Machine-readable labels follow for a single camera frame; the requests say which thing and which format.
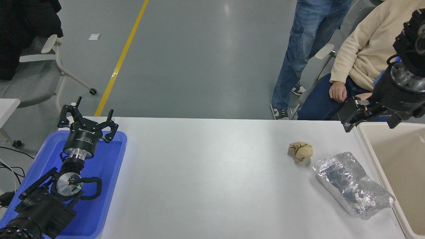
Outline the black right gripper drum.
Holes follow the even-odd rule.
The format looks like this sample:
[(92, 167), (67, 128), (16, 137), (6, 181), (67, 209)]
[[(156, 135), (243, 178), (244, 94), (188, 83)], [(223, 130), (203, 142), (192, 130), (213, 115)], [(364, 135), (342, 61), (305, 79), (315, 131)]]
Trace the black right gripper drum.
[(371, 101), (398, 112), (414, 111), (424, 104), (424, 78), (386, 70), (374, 86)]

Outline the seated person's right hand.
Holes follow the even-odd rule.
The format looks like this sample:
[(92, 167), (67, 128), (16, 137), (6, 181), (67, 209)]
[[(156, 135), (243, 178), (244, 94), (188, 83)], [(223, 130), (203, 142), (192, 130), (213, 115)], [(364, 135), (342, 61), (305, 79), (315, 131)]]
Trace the seated person's right hand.
[(344, 82), (333, 81), (332, 85), (328, 91), (328, 94), (331, 99), (336, 102), (344, 102), (347, 98), (347, 90)]

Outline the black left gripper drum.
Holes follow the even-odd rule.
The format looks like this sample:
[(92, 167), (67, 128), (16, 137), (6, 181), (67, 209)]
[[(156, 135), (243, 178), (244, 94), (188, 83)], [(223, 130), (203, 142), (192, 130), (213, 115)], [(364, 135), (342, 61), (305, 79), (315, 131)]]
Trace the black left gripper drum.
[(63, 147), (63, 152), (70, 156), (80, 150), (85, 151), (86, 156), (95, 156), (100, 138), (100, 130), (93, 131), (93, 127), (88, 123), (83, 128), (80, 122), (74, 122), (70, 126), (70, 133)]

